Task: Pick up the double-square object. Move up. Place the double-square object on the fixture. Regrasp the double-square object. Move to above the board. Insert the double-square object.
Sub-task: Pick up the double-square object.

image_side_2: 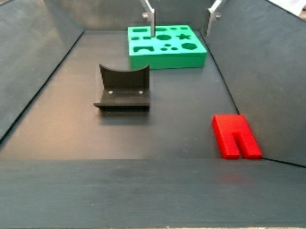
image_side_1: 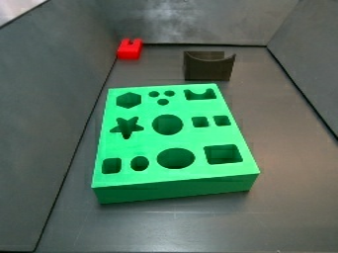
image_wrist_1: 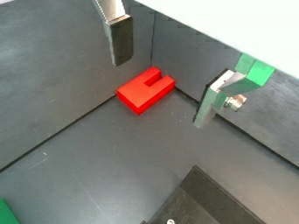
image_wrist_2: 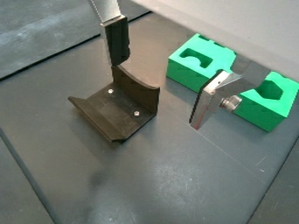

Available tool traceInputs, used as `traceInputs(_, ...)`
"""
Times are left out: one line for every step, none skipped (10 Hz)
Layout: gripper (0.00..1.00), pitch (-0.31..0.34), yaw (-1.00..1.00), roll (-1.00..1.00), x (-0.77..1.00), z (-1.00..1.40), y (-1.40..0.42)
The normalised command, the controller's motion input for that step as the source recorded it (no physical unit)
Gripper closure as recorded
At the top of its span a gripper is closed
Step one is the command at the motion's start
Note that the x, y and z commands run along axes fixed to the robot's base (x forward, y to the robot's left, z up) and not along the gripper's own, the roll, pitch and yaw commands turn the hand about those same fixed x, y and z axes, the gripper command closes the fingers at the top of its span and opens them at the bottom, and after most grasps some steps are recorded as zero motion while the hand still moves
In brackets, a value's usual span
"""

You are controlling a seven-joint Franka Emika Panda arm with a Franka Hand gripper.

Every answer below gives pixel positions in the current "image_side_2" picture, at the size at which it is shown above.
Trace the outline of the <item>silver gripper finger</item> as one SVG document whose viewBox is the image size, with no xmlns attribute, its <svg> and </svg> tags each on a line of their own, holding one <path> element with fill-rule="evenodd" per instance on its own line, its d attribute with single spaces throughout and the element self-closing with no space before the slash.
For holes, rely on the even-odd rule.
<svg viewBox="0 0 306 229">
<path fill-rule="evenodd" d="M 150 22 L 151 36 L 154 37 L 155 36 L 155 10 L 148 0 L 140 0 L 140 3 L 144 9 L 144 12 L 142 13 L 142 17 Z"/>
<path fill-rule="evenodd" d="M 210 29 L 211 29 L 212 23 L 216 21 L 218 10 L 220 8 L 220 4 L 222 4 L 222 0 L 215 0 L 211 7 L 208 8 L 210 17 L 208 17 L 208 23 L 207 23 L 207 28 L 206 28 L 206 36 L 210 35 Z"/>
</svg>

